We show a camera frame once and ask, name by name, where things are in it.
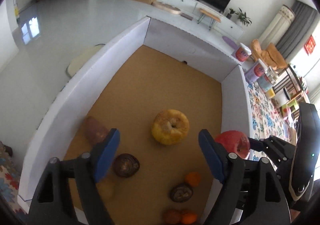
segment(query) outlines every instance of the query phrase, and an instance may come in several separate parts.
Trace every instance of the white vase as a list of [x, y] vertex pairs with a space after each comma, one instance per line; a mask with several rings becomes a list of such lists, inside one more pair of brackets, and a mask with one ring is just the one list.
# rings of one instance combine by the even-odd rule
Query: white vase
[[243, 26], [243, 24], [242, 24], [242, 22], [241, 22], [240, 20], [236, 20], [236, 24], [237, 24], [239, 27], [242, 27], [242, 26]]

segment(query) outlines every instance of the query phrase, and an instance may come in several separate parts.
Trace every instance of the cork board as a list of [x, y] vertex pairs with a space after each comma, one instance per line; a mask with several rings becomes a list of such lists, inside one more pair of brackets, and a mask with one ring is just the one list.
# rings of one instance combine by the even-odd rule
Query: cork board
[[[165, 109], [182, 111], [189, 120], [188, 136], [177, 145], [163, 146], [151, 135], [155, 116]], [[92, 106], [88, 116], [121, 134], [116, 155], [130, 153], [140, 170], [130, 178], [119, 178], [112, 170], [114, 195], [99, 190], [111, 218], [118, 225], [163, 224], [168, 208], [190, 209], [202, 215], [213, 176], [198, 145], [198, 133], [206, 128], [213, 137], [220, 133], [222, 116], [221, 84], [211, 77], [146, 46], [140, 47], [119, 69]], [[72, 140], [65, 160], [91, 147], [81, 126]], [[168, 194], [183, 182], [188, 172], [202, 175], [200, 186], [185, 203], [174, 203]], [[70, 182], [73, 202], [81, 209], [75, 182]]]

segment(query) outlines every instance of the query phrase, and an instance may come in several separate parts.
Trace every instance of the patterned rug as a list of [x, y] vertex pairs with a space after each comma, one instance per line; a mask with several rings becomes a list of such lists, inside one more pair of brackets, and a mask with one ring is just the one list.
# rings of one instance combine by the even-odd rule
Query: patterned rug
[[17, 203], [20, 174], [14, 168], [10, 156], [0, 142], [0, 193], [12, 211], [26, 223], [27, 215]]
[[[256, 88], [252, 84], [247, 85], [252, 109], [253, 138], [259, 140], [274, 135], [289, 142], [286, 123], [281, 116], [280, 110], [274, 107], [271, 100], [266, 98], [260, 88]], [[267, 156], [263, 152], [253, 151], [254, 161], [259, 161], [261, 157]]]

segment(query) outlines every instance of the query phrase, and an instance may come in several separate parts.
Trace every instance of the red paper sign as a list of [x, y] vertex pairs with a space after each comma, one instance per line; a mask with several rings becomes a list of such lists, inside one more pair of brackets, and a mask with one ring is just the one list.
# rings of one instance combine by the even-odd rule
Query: red paper sign
[[304, 45], [304, 49], [306, 50], [308, 55], [311, 55], [313, 50], [315, 49], [316, 42], [313, 36], [311, 35], [306, 44]]

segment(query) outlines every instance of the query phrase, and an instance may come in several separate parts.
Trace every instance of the wooden bench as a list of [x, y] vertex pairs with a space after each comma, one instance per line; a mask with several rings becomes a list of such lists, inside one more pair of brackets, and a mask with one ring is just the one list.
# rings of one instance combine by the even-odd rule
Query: wooden bench
[[201, 15], [200, 15], [200, 17], [199, 17], [199, 19], [198, 19], [198, 24], [204, 19], [205, 16], [208, 16], [208, 17], [211, 18], [210, 25], [209, 25], [209, 30], [211, 30], [213, 24], [214, 24], [216, 21], [219, 22], [219, 23], [221, 23], [221, 20], [220, 20], [217, 16], [213, 15], [212, 13], [207, 12], [207, 11], [205, 11], [204, 9], [199, 9], [199, 11], [201, 12]]

